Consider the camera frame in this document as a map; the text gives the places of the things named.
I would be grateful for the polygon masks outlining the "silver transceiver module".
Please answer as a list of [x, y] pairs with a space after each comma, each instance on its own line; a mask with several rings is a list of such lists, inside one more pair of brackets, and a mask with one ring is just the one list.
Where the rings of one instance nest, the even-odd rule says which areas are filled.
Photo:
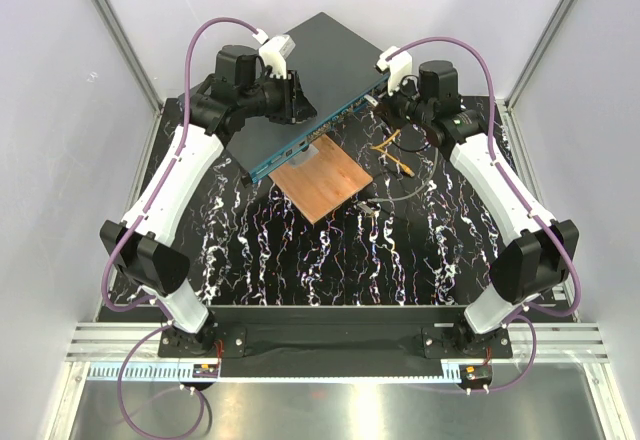
[[366, 203], [360, 202], [357, 204], [357, 207], [366, 215], [372, 216], [375, 214], [375, 211], [371, 207], [369, 207]]
[[376, 98], [374, 98], [371, 95], [365, 95], [364, 99], [372, 106], [372, 107], [377, 107], [379, 105], [379, 102]]

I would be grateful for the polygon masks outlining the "dark grey network switch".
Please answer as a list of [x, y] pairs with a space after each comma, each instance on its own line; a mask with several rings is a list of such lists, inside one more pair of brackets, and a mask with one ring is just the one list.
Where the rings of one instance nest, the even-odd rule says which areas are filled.
[[244, 185], [268, 176], [386, 84], [387, 77], [375, 68], [381, 50], [328, 14], [318, 13], [288, 34], [295, 48], [287, 66], [299, 74], [317, 115], [296, 125], [248, 119], [226, 147], [243, 171]]

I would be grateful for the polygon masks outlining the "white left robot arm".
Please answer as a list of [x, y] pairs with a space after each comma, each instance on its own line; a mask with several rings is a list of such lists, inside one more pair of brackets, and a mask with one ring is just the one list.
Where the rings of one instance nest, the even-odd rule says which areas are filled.
[[223, 47], [214, 72], [185, 90], [183, 122], [147, 188], [120, 222], [101, 227], [105, 269], [117, 270], [159, 306], [166, 341], [187, 353], [203, 356], [214, 348], [216, 321], [187, 278], [189, 259], [172, 246], [178, 224], [204, 174], [248, 119], [295, 125], [316, 116], [298, 73], [286, 64], [294, 47], [287, 35], [259, 49]]

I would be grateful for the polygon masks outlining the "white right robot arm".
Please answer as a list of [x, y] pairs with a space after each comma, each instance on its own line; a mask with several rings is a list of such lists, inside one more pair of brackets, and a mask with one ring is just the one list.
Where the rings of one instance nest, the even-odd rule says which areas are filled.
[[476, 356], [518, 309], [568, 277], [579, 231], [537, 201], [505, 161], [483, 118], [463, 108], [451, 62], [424, 62], [413, 75], [409, 54], [384, 54], [376, 68], [387, 77], [376, 107], [380, 117], [390, 126], [420, 126], [428, 144], [471, 184], [502, 238], [489, 286], [451, 333], [460, 353]]

